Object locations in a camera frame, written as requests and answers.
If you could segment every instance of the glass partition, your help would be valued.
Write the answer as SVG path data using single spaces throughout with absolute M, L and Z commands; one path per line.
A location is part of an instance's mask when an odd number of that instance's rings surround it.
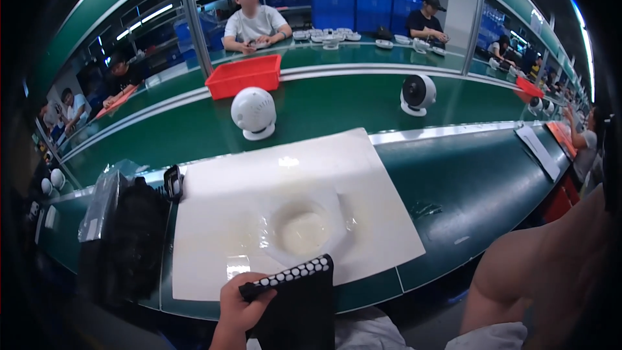
M 515 83 L 535 82 L 544 46 L 520 19 L 495 0 L 484 0 L 477 45 L 469 73 Z

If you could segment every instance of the black cap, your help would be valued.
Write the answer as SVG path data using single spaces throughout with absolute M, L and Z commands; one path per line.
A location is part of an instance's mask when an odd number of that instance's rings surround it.
M 125 62 L 126 60 L 125 60 L 125 57 L 123 57 L 123 54 L 117 52 L 117 53 L 114 53 L 112 56 L 110 56 L 110 62 L 108 63 L 108 66 L 113 67 L 117 64 L 122 64 Z
M 440 0 L 423 0 L 426 4 L 432 6 L 432 8 L 436 8 L 438 11 L 446 12 L 447 9 L 440 5 Z

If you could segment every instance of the white t-shirt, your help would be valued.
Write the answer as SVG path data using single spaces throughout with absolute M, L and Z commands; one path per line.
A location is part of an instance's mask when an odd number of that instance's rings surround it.
M 501 49 L 501 46 L 499 46 L 498 42 L 493 42 L 488 46 L 488 51 L 491 53 L 494 53 L 495 49 Z
M 598 138 L 596 137 L 596 133 L 591 130 L 586 130 L 581 133 L 581 135 L 585 138 L 585 143 L 587 144 L 588 149 L 595 149 L 596 143 L 598 142 Z
M 75 94 L 74 95 L 74 104 L 70 105 L 67 108 L 67 117 L 69 118 L 70 121 L 72 121 L 75 116 L 76 113 L 78 112 L 78 110 L 80 109 L 80 107 L 85 106 L 84 108 L 84 112 L 80 115 L 80 122 L 79 123 L 85 123 L 86 120 L 88 119 L 88 113 L 91 110 L 91 106 L 88 105 L 88 103 L 86 102 L 86 97 L 84 97 L 84 95 L 82 94 Z
M 247 18 L 242 10 L 231 15 L 225 27 L 225 36 L 234 36 L 238 42 L 255 40 L 262 35 L 275 35 L 287 21 L 274 7 L 260 5 L 254 18 Z

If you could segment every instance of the white plastic part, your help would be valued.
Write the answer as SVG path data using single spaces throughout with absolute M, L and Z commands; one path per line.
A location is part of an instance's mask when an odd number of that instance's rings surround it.
M 41 190 L 45 196 L 50 196 L 52 193 L 52 183 L 47 177 L 41 180 Z
M 337 192 L 330 187 L 290 192 L 266 205 L 262 248 L 280 264 L 294 267 L 322 254 L 339 255 L 345 248 L 346 221 Z M 304 266 L 292 274 L 313 270 Z
M 56 188 L 57 190 L 62 190 L 65 186 L 66 177 L 63 172 L 57 168 L 54 169 L 50 174 L 50 181 L 52 182 L 52 185 L 54 185 L 54 188 Z
M 249 141 L 265 139 L 274 133 L 274 99 L 259 87 L 241 90 L 231 103 L 231 119 Z

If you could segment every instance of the dark hair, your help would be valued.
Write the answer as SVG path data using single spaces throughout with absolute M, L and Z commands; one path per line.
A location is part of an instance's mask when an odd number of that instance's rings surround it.
M 603 111 L 596 105 L 592 107 L 592 119 L 594 120 L 594 132 L 596 133 L 596 150 L 600 150 L 603 146 L 603 138 L 605 137 L 605 117 Z
M 74 94 L 74 93 L 72 92 L 72 89 L 71 89 L 71 88 L 69 88 L 69 87 L 68 87 L 68 88 L 65 88 L 65 89 L 63 90 L 63 93 L 60 95 L 60 100 L 64 103 L 64 102 L 65 102 L 65 98 L 66 98 L 66 97 L 67 97 L 67 95 L 69 95 L 69 94 L 72 94 L 72 95 Z
M 502 34 L 498 40 L 495 42 L 499 43 L 499 54 L 503 55 L 505 53 L 506 48 L 503 47 L 503 44 L 506 43 L 509 46 L 509 36 Z

